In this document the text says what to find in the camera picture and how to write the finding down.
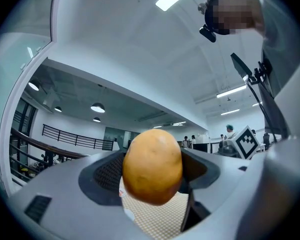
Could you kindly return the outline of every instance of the curved handrail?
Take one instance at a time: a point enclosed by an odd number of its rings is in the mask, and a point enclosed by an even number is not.
[[[19,132],[18,130],[11,128],[11,134],[19,137],[21,140],[25,141],[26,143],[29,143],[31,146],[34,146],[38,149],[44,150],[44,151],[51,151],[56,155],[63,156],[66,158],[72,158],[72,159],[78,159],[78,158],[84,158],[84,154],[75,153],[71,151],[67,151],[64,149],[57,148],[55,146],[50,146],[48,144],[45,144],[41,141],[35,140],[33,138],[30,138],[23,133]]]

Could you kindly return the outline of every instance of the person in white shirt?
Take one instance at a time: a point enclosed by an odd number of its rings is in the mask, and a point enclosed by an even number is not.
[[[185,149],[189,147],[188,136],[184,136],[184,140],[182,141],[181,146]]]
[[[196,144],[196,137],[194,135],[191,136],[191,148],[194,149],[194,144]]]
[[[226,132],[227,134],[224,136],[224,140],[231,139],[236,135],[236,133],[234,132],[234,127],[231,124],[226,125]]]

